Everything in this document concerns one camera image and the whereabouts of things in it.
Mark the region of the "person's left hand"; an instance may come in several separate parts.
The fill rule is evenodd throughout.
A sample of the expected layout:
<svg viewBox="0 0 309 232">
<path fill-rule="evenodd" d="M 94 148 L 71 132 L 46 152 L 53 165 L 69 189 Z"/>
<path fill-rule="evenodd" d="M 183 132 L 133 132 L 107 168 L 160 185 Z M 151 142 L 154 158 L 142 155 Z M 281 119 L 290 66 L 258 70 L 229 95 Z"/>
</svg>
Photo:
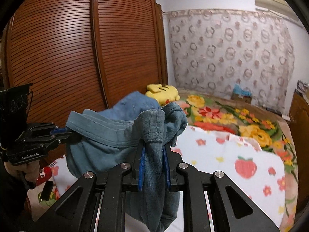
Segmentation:
<svg viewBox="0 0 309 232">
<path fill-rule="evenodd" d="M 28 182 L 36 182 L 39 177 L 39 160 L 17 166 L 13 166 L 10 162 L 4 162 L 4 167 L 14 177 L 24 175 Z"/>
</svg>

